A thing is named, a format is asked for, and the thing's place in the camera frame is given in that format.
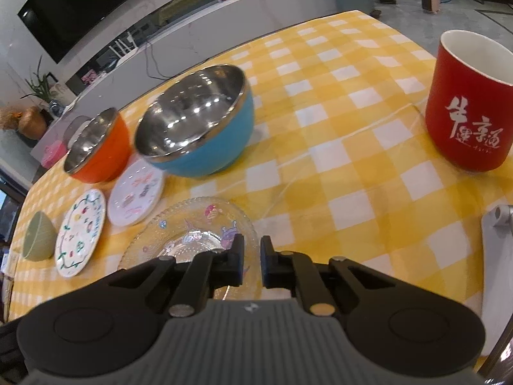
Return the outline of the white fruit pattern plate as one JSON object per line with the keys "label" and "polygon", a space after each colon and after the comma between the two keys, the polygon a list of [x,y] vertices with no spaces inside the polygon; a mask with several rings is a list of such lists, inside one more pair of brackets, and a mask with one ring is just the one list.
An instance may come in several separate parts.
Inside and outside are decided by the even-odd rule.
{"label": "white fruit pattern plate", "polygon": [[66,212],[56,238],[54,258],[59,276],[78,275],[91,259],[106,218],[101,190],[91,189],[77,197]]}

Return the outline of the clear glass cartoon plate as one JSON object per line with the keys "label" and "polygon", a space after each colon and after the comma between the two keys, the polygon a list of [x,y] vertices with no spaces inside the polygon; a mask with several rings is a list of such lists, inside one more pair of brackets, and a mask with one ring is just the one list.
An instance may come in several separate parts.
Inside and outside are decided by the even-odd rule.
{"label": "clear glass cartoon plate", "polygon": [[130,242],[118,267],[130,269],[160,255],[189,262],[201,252],[229,249],[237,234],[244,237],[243,284],[218,288],[215,297],[257,299],[263,287],[257,233],[237,205],[219,197],[188,199],[158,214]]}

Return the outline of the blue steel bowl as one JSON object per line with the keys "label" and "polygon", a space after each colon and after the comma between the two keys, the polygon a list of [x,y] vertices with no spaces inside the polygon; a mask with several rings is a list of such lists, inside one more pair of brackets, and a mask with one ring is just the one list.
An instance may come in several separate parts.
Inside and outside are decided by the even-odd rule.
{"label": "blue steel bowl", "polygon": [[230,166],[255,125],[249,80],[233,64],[183,77],[143,114],[134,136],[140,157],[182,177],[203,177]]}

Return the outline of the green ceramic bowl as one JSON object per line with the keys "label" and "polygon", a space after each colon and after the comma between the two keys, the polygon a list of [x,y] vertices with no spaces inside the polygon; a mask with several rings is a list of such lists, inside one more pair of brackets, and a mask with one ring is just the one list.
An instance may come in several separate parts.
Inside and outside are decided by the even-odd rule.
{"label": "green ceramic bowl", "polygon": [[50,218],[38,211],[29,222],[23,239],[22,256],[27,261],[44,261],[54,254],[57,232]]}

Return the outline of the small white sticker plate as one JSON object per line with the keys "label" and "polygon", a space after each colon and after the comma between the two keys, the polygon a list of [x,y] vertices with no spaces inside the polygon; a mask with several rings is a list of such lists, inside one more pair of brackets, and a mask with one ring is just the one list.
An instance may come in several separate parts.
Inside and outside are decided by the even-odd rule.
{"label": "small white sticker plate", "polygon": [[110,192],[107,213],[117,227],[140,223],[153,211],[164,190],[165,173],[143,159],[131,163]]}

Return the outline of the orange steel bowl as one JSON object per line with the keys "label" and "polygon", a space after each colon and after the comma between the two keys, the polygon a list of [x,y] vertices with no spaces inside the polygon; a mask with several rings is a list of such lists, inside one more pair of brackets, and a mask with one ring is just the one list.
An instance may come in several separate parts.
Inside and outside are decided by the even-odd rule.
{"label": "orange steel bowl", "polygon": [[92,119],[72,144],[63,171],[86,184],[111,181],[124,170],[131,155],[129,129],[116,108]]}

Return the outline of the yellow checkered tablecloth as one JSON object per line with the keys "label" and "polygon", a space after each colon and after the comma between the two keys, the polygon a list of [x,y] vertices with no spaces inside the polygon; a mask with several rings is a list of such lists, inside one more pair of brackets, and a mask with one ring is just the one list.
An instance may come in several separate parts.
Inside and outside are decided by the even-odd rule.
{"label": "yellow checkered tablecloth", "polygon": [[278,249],[344,255],[480,312],[481,219],[512,200],[512,147],[485,172],[440,153],[425,123],[436,58],[359,11],[216,56],[249,80],[252,136],[227,169],[169,176],[156,210],[220,197]]}

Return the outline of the pink bag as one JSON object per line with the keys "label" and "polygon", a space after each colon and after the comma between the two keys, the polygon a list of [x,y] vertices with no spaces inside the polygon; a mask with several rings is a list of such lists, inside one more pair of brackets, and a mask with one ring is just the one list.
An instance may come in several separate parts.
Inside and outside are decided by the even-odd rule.
{"label": "pink bag", "polygon": [[67,154],[67,145],[57,140],[44,148],[44,154],[42,157],[41,165],[45,169],[50,169],[53,167],[60,159],[66,156]]}

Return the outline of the grey chair back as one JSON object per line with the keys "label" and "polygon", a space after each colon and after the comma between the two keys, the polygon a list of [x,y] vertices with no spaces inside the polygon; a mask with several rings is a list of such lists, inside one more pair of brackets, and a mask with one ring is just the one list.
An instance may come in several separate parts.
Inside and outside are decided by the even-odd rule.
{"label": "grey chair back", "polygon": [[63,143],[65,144],[67,150],[71,148],[73,143],[77,140],[78,136],[91,120],[91,117],[79,115],[71,121],[63,134]]}

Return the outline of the golden vase dried flowers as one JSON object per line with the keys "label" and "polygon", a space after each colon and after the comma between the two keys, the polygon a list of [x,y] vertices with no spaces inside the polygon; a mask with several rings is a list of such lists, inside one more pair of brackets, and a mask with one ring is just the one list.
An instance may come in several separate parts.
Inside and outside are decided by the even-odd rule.
{"label": "golden vase dried flowers", "polygon": [[40,140],[47,130],[47,124],[37,107],[1,107],[2,130],[16,130],[31,140]]}

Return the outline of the red mug white lettering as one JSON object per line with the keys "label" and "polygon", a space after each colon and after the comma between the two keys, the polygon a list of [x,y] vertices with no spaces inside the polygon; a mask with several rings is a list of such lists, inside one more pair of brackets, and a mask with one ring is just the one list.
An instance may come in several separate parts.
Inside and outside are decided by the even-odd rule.
{"label": "red mug white lettering", "polygon": [[472,31],[443,32],[425,123],[454,165],[475,172],[501,166],[512,147],[512,51]]}

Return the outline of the green potted plant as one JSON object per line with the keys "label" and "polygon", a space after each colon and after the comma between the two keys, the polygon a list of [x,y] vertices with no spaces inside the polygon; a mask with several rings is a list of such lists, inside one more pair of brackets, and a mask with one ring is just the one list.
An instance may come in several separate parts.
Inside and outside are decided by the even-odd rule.
{"label": "green potted plant", "polygon": [[30,78],[25,79],[25,83],[29,87],[29,92],[22,96],[24,98],[38,98],[44,103],[50,104],[54,99],[50,92],[49,78],[54,78],[51,73],[41,72],[42,58],[39,57],[36,71],[30,73]]}

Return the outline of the grey tv cabinet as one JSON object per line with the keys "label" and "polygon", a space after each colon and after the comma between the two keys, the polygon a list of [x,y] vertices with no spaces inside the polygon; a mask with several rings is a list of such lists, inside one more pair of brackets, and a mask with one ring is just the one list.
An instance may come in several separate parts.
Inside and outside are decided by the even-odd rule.
{"label": "grey tv cabinet", "polygon": [[256,38],[335,13],[335,0],[228,0],[175,23],[143,44],[124,63],[98,78],[77,98],[77,106],[53,122],[30,152],[42,160],[47,146],[63,138],[79,117],[110,107],[122,109],[195,65]]}

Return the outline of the black wall television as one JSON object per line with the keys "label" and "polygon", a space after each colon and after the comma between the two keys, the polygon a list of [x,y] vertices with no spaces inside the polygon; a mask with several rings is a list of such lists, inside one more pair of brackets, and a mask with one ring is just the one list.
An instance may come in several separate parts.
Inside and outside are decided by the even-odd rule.
{"label": "black wall television", "polygon": [[18,17],[48,55],[60,62],[126,0],[27,0]]}

